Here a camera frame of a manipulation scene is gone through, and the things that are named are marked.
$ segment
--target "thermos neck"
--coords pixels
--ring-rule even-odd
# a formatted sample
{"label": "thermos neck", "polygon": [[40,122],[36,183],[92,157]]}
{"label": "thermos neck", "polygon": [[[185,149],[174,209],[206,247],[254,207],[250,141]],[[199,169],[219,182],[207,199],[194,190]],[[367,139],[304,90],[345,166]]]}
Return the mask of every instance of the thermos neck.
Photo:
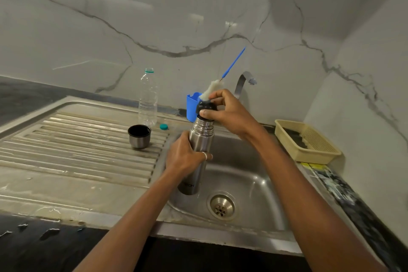
{"label": "thermos neck", "polygon": [[200,118],[197,118],[194,122],[191,132],[204,136],[214,135],[214,121],[201,120]]}

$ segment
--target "blue brush handle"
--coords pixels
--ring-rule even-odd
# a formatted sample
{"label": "blue brush handle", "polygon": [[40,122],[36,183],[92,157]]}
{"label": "blue brush handle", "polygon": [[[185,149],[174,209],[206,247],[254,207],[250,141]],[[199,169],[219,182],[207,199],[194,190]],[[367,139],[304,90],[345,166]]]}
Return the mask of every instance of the blue brush handle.
{"label": "blue brush handle", "polygon": [[224,74],[221,76],[221,79],[225,78],[225,76],[228,74],[228,72],[231,70],[232,66],[235,65],[235,63],[237,62],[237,60],[241,57],[242,53],[245,51],[247,47],[244,47],[244,49],[241,51],[241,53],[239,53],[239,55],[237,56],[237,58],[235,58],[234,62],[231,64],[231,66],[229,66],[229,68],[227,69],[227,71],[224,72]]}

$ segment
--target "blue holder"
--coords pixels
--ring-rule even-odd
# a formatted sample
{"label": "blue holder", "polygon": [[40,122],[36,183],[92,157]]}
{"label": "blue holder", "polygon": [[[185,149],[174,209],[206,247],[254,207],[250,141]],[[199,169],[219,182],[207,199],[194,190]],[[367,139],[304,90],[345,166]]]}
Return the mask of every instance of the blue holder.
{"label": "blue holder", "polygon": [[187,95],[187,119],[191,122],[195,122],[197,118],[196,107],[200,101],[201,93],[195,92],[192,95]]}

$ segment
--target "sink drain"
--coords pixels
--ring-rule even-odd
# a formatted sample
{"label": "sink drain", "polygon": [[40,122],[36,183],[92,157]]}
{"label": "sink drain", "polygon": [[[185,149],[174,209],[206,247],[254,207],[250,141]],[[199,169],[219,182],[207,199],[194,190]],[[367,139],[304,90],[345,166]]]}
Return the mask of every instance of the sink drain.
{"label": "sink drain", "polygon": [[214,217],[224,221],[231,220],[236,213],[234,201],[226,194],[210,196],[207,200],[207,207]]}

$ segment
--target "plastic basket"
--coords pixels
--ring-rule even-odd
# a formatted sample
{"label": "plastic basket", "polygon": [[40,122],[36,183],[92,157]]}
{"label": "plastic basket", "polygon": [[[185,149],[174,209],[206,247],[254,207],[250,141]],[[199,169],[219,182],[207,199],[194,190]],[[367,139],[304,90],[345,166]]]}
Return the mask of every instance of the plastic basket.
{"label": "plastic basket", "polygon": [[[333,143],[310,125],[281,119],[275,120],[275,123],[275,135],[294,161],[327,165],[341,155]],[[299,132],[307,148],[298,146],[284,128]]]}

